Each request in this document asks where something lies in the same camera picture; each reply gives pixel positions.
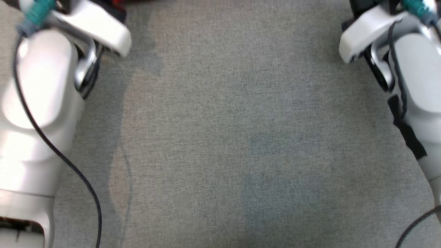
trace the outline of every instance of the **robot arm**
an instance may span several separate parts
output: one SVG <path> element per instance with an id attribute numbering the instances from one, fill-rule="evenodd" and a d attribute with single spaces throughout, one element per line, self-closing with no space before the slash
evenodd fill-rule
<path id="1" fill-rule="evenodd" d="M 389 107 L 434 195 L 441 205 L 441 47 L 439 37 L 407 11 L 391 13 L 401 1 L 372 5 L 344 30 L 340 55 L 349 63 L 363 56 L 384 91 Z M 395 56 L 379 50 L 392 43 Z"/>
<path id="2" fill-rule="evenodd" d="M 102 6 L 87 0 L 70 6 L 69 13 L 53 11 L 47 29 L 23 40 L 17 64 L 34 119 L 64 154 L 84 109 L 82 89 L 96 78 L 102 48 L 125 56 L 131 46 L 128 29 Z M 59 30 L 85 41 L 86 55 Z M 65 164 L 30 125 L 14 83 L 0 85 L 0 247 L 51 248 Z"/>

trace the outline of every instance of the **gray carpet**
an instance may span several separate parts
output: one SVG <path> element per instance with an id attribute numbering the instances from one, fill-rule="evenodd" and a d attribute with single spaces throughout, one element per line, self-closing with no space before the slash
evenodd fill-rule
<path id="1" fill-rule="evenodd" d="M 14 23 L 0 6 L 0 80 Z M 72 160 L 103 209 L 102 247 L 394 247 L 431 190 L 364 61 L 338 53 L 347 0 L 145 2 L 107 53 Z M 97 215 L 66 170 L 56 247 L 92 247 Z M 435 217 L 404 247 L 441 245 Z"/>

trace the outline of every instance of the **teal cable connector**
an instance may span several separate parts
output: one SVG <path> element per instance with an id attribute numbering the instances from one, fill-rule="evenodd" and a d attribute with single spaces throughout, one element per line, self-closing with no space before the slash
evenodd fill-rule
<path id="1" fill-rule="evenodd" d="M 43 24 L 51 10 L 55 9 L 56 0 L 37 0 L 25 13 L 24 21 L 17 26 L 17 31 L 25 37 L 31 36 Z"/>
<path id="2" fill-rule="evenodd" d="M 438 21 L 438 15 L 430 11 L 422 0 L 403 0 L 403 8 L 418 17 L 425 25 L 437 23 Z"/>

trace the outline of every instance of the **black tape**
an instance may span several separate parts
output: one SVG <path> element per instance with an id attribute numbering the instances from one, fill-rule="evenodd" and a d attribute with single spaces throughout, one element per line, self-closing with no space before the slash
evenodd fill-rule
<path id="1" fill-rule="evenodd" d="M 394 95 L 393 97 L 389 98 L 387 103 L 389 104 L 390 111 L 393 115 L 393 124 L 400 130 L 401 135 L 406 142 L 406 146 L 412 151 L 415 158 L 419 160 L 420 158 L 427 156 L 426 150 L 416 138 L 413 129 L 401 119 L 399 111 L 400 100 L 398 95 Z"/>

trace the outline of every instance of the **gray fabric surface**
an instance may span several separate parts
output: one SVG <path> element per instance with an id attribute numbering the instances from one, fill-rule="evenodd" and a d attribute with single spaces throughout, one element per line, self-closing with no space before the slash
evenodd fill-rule
<path id="1" fill-rule="evenodd" d="M 0 6 L 0 79 L 14 23 Z M 103 209 L 102 247 L 394 247 L 433 207 L 364 61 L 345 65 L 347 0 L 145 2 L 133 48 L 107 53 L 72 160 Z M 66 170 L 56 247 L 92 247 L 97 216 Z M 435 217 L 404 247 L 441 245 Z"/>

